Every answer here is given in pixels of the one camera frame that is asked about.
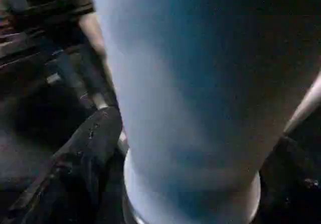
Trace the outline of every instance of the black object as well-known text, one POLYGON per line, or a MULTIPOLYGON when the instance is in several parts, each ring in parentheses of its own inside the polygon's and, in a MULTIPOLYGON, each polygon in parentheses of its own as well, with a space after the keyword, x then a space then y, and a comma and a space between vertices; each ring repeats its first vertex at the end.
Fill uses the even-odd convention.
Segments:
POLYGON ((121 129, 116 108, 95 112, 53 156, 2 223, 92 223, 121 129))

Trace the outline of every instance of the round base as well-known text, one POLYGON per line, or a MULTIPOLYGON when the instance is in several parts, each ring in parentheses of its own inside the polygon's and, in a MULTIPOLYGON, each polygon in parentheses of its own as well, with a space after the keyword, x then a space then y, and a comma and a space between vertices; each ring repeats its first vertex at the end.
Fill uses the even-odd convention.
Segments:
MULTIPOLYGON (((251 223, 255 218, 255 215, 259 208, 260 198, 261 198, 261 184, 260 184, 260 176, 257 173, 253 179, 252 184, 249 189, 243 192, 238 193, 232 200, 231 206, 234 209, 235 204, 243 203, 241 199, 248 199, 246 208, 249 212, 247 214, 247 223, 251 223)), ((126 190, 124 188, 123 198, 122 198, 122 206, 123 206, 123 216, 126 224, 148 224, 143 221, 143 219, 135 212, 134 208, 130 204, 128 199, 126 190)))

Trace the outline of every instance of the metal rod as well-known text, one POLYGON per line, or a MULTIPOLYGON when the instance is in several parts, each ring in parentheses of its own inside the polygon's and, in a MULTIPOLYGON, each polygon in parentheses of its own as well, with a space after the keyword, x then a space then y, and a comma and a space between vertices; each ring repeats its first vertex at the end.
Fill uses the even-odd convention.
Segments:
POLYGON ((249 223, 258 170, 318 74, 318 17, 284 0, 95 2, 135 215, 249 223))

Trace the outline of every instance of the white pole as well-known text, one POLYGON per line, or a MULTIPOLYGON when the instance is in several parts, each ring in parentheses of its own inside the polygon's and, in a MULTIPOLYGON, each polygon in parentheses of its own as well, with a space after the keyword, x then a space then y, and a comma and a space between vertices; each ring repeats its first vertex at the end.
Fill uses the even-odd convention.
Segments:
POLYGON ((257 172, 318 74, 317 17, 277 0, 95 1, 135 215, 251 221, 257 172))

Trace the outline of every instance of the dark floor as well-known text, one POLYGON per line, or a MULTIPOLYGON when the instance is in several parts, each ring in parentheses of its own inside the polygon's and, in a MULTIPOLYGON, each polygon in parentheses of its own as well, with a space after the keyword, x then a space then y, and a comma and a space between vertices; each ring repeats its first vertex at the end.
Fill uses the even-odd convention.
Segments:
POLYGON ((62 82, 0 102, 0 219, 90 115, 62 82))

